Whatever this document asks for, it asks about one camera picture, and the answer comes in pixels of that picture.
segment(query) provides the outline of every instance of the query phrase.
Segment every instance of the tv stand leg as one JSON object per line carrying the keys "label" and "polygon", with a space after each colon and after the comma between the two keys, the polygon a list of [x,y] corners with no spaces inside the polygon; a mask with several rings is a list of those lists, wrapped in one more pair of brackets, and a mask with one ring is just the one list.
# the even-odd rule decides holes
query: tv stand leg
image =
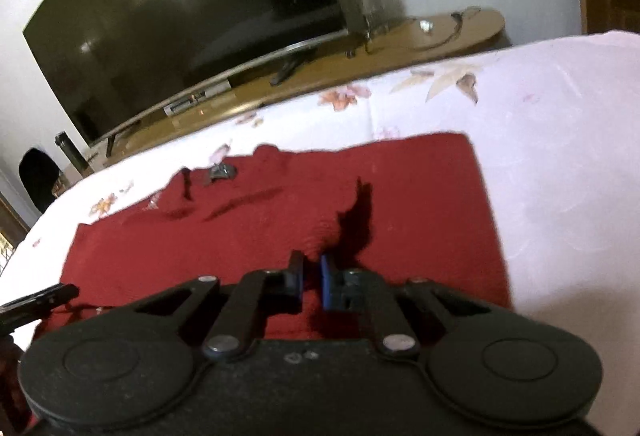
{"label": "tv stand leg", "polygon": [[106,151],[105,151],[105,153],[104,153],[104,155],[105,155],[107,158],[111,158],[111,152],[113,151],[113,144],[115,143],[115,141],[116,141],[116,135],[115,135],[115,133],[114,133],[113,135],[110,135],[110,136],[107,138],[107,150],[106,150]]}
{"label": "tv stand leg", "polygon": [[278,73],[276,73],[271,78],[271,80],[269,81],[269,84],[271,84],[271,86],[278,86],[282,84],[289,77],[291,77],[300,66],[302,66],[308,60],[310,60],[315,53],[316,53],[316,50],[311,49],[311,50],[305,50],[304,52],[296,52],[295,54],[289,55],[284,65],[282,65],[282,68],[280,68]]}

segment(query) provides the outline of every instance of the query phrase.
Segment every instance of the black chair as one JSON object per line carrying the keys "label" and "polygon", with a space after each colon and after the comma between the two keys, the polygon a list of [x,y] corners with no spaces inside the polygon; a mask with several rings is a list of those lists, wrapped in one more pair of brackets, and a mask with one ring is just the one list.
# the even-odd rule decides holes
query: black chair
{"label": "black chair", "polygon": [[31,148],[18,166],[22,185],[40,212],[47,210],[56,199],[51,190],[60,175],[56,163],[39,149]]}

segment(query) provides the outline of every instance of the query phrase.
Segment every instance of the black circular disc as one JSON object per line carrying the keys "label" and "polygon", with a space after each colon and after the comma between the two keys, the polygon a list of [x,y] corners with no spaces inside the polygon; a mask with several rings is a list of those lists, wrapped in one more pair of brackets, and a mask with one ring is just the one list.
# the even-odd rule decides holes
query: black circular disc
{"label": "black circular disc", "polygon": [[110,314],[36,340],[20,384],[40,416],[81,426],[119,426],[160,409],[193,374],[191,350],[162,319]]}
{"label": "black circular disc", "polygon": [[460,321],[431,350],[427,373],[459,408],[504,426],[543,426],[581,414],[602,366],[583,340],[515,315]]}

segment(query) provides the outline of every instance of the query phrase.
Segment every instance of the floral pattern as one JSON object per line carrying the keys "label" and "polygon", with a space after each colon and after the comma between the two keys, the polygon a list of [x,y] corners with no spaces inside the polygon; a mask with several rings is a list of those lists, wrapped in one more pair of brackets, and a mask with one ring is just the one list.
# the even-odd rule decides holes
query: floral pattern
{"label": "floral pattern", "polygon": [[102,198],[100,201],[98,201],[97,204],[91,207],[91,210],[89,211],[89,216],[98,214],[99,218],[103,217],[104,215],[109,213],[111,206],[114,203],[116,203],[117,200],[118,200],[118,197],[112,192],[106,198]]}
{"label": "floral pattern", "polygon": [[400,129],[395,126],[383,127],[374,133],[376,140],[392,140],[400,138]]}
{"label": "floral pattern", "polygon": [[225,159],[225,156],[229,154],[231,147],[228,143],[223,143],[218,149],[216,149],[211,156],[209,156],[209,164],[216,165]]}
{"label": "floral pattern", "polygon": [[540,97],[535,95],[534,93],[527,93],[522,98],[522,102],[526,104],[538,104],[540,102]]}
{"label": "floral pattern", "polygon": [[240,126],[241,124],[247,124],[254,120],[257,115],[257,111],[249,111],[248,113],[245,113],[244,115],[241,115],[236,119],[236,125]]}
{"label": "floral pattern", "polygon": [[322,93],[318,105],[331,104],[334,111],[344,111],[350,104],[356,105],[358,103],[357,97],[368,99],[370,96],[371,90],[366,86],[347,84]]}
{"label": "floral pattern", "polygon": [[120,189],[120,194],[126,194],[127,192],[129,192],[131,189],[133,189],[133,180],[130,180],[130,182],[122,189]]}
{"label": "floral pattern", "polygon": [[476,92],[478,79],[475,75],[475,72],[479,70],[478,66],[461,62],[449,62],[444,63],[440,68],[444,69],[444,72],[437,77],[435,70],[425,68],[411,70],[411,75],[391,88],[389,93],[396,93],[406,88],[419,86],[433,79],[433,83],[427,93],[427,102],[444,90],[455,86],[469,97],[474,104],[478,104],[478,93]]}
{"label": "floral pattern", "polygon": [[156,192],[149,200],[149,203],[145,207],[145,211],[150,211],[158,208],[158,200],[162,196],[162,191]]}
{"label": "floral pattern", "polygon": [[436,73],[433,70],[411,70],[411,77],[403,80],[399,84],[396,84],[391,88],[390,93],[396,93],[400,90],[404,90],[405,88],[422,84],[423,82],[433,79],[435,74]]}

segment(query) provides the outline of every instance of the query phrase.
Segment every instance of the small metal part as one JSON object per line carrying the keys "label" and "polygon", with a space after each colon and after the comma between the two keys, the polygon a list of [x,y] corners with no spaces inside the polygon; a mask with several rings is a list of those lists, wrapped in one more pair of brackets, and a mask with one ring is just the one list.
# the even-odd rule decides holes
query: small metal part
{"label": "small metal part", "polygon": [[238,174],[236,168],[224,162],[217,163],[209,169],[209,178],[211,181],[233,180],[236,174]]}
{"label": "small metal part", "polygon": [[302,355],[300,353],[287,353],[284,355],[284,361],[289,364],[299,364],[302,362]]}
{"label": "small metal part", "polygon": [[402,333],[394,333],[393,335],[387,335],[382,343],[384,347],[389,351],[400,352],[408,351],[415,346],[415,339],[409,335]]}
{"label": "small metal part", "polygon": [[430,22],[429,20],[420,20],[420,29],[425,34],[430,34],[433,32],[433,22]]}
{"label": "small metal part", "polygon": [[207,341],[207,346],[216,353],[228,353],[240,347],[240,340],[233,335],[216,335]]}

